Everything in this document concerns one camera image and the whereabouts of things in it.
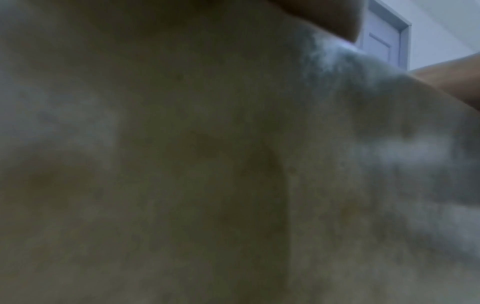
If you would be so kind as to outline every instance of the wall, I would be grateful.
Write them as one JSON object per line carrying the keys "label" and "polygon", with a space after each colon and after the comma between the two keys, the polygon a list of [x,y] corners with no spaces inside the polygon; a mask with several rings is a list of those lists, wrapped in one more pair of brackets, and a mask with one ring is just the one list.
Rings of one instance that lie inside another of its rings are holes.
{"label": "wall", "polygon": [[409,69],[414,70],[474,53],[411,0],[379,2],[386,4],[412,24]]}

